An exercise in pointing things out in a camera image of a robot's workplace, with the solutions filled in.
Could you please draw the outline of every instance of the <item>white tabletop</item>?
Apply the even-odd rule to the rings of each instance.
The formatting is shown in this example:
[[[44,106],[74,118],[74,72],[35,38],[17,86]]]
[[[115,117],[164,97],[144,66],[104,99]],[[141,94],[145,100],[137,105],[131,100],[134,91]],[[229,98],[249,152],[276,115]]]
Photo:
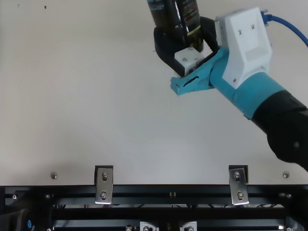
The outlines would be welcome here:
[[[306,0],[198,4],[213,19],[267,8],[308,35]],[[95,165],[113,165],[114,184],[228,184],[229,165],[251,184],[308,183],[217,90],[178,97],[153,29],[146,0],[0,0],[0,185],[93,184]],[[267,31],[270,75],[308,105],[307,47]]]

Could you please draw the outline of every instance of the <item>bottle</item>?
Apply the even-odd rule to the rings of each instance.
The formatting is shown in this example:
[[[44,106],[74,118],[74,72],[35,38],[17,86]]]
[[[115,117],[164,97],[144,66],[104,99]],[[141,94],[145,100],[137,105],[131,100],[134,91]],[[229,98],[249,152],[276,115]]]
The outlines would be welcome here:
[[[203,50],[196,0],[147,0],[155,25],[186,47]]]

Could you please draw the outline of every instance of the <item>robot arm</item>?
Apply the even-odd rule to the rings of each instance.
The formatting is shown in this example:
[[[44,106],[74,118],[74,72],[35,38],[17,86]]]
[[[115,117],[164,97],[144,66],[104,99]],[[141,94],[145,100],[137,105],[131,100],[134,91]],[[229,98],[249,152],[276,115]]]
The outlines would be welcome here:
[[[166,42],[168,36],[158,28],[155,48],[165,63],[177,66],[173,69],[184,76],[171,79],[178,95],[216,88],[267,134],[280,160],[308,171],[308,110],[267,75],[272,50],[264,18],[259,8],[217,17],[215,22],[201,17],[203,37],[213,51],[206,58],[193,48],[180,48],[172,39]]]

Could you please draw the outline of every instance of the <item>bolt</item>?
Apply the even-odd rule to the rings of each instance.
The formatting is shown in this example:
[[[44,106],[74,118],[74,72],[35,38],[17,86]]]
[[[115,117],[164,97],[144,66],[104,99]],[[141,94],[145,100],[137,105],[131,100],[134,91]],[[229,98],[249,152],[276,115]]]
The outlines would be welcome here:
[[[58,174],[56,172],[53,172],[53,173],[50,174],[50,177],[55,180],[55,179],[57,179]]]
[[[103,176],[103,181],[106,181],[107,178],[108,178],[108,173],[107,172],[103,172],[102,176]]]
[[[284,171],[282,175],[284,178],[289,178],[290,173],[288,171]]]
[[[106,200],[106,197],[107,197],[107,194],[106,194],[105,191],[103,191],[102,194],[101,194],[101,199]]]
[[[244,195],[242,194],[242,192],[237,193],[237,198],[239,198],[240,201],[244,198]]]
[[[235,172],[234,173],[234,178],[236,181],[239,181],[240,180],[240,173],[239,172]]]

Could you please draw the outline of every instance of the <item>metal clip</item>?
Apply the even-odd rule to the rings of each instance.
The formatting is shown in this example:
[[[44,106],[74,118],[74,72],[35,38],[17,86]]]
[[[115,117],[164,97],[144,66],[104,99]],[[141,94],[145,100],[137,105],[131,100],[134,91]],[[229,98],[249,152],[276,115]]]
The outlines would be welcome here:
[[[140,231],[159,231],[159,227],[149,222],[140,221]]]
[[[112,201],[112,187],[114,184],[112,168],[97,168],[95,203],[110,205]]]
[[[197,221],[187,222],[180,227],[180,231],[197,231]]]
[[[249,204],[245,170],[243,168],[229,170],[231,198],[234,205]]]

